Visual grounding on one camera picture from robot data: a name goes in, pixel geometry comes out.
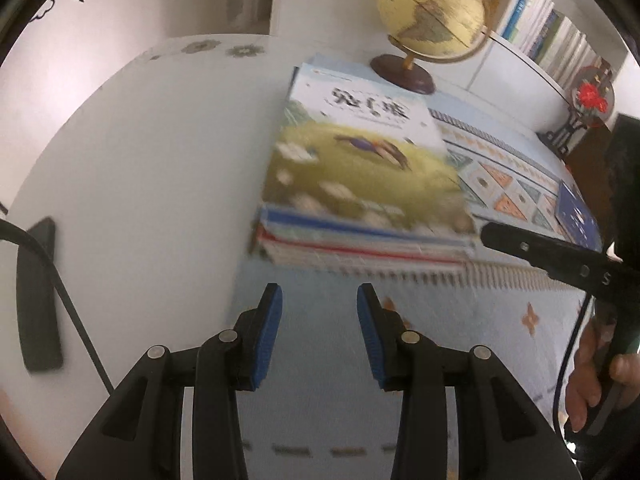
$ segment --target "white table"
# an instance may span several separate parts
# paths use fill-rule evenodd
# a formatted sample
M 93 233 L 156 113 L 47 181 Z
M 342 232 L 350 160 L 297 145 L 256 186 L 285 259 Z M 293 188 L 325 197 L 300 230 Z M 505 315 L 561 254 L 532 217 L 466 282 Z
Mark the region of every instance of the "white table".
M 181 52 L 204 39 L 221 43 Z M 227 55 L 245 44 L 264 53 Z M 169 40 L 92 95 L 31 171 L 8 220 L 56 221 L 58 269 L 114 385 L 150 346 L 199 346 L 232 323 L 226 308 L 292 69 L 316 51 L 267 36 Z M 107 395 L 62 306 L 64 367 L 25 370 L 16 254 L 0 244 L 0 410 L 53 478 Z

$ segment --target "silver rivet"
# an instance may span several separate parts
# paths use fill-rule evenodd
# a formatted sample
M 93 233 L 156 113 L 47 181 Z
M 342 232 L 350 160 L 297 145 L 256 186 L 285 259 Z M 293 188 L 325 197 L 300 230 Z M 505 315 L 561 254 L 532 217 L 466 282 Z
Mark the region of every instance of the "silver rivet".
M 486 346 L 476 346 L 474 348 L 474 355 L 478 359 L 487 360 L 491 357 L 491 350 L 489 350 Z
M 407 330 L 406 332 L 402 332 L 402 341 L 405 343 L 409 343 L 410 345 L 416 344 L 420 341 L 420 334 L 414 332 L 412 330 Z
M 156 345 L 152 346 L 149 350 L 146 351 L 146 356 L 150 359 L 158 359 L 164 355 L 164 346 Z
M 231 343 L 238 339 L 238 332 L 236 332 L 235 330 L 223 330 L 218 335 L 218 339 L 220 339 L 220 341 L 222 341 L 223 343 Z

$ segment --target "wooden globe base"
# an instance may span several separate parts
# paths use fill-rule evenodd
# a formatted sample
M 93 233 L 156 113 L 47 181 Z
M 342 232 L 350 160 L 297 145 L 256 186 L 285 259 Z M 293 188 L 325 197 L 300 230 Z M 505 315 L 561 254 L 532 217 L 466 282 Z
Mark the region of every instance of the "wooden globe base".
M 382 79 L 400 88 L 425 95 L 436 91 L 431 74 L 417 66 L 410 54 L 406 58 L 382 54 L 373 58 L 369 64 Z

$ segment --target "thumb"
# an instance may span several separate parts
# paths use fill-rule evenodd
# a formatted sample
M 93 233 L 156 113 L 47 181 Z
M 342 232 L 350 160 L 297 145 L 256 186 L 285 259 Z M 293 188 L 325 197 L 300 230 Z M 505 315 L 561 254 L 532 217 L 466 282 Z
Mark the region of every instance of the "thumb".
M 640 386 L 640 355 L 616 355 L 609 366 L 609 375 L 626 386 Z

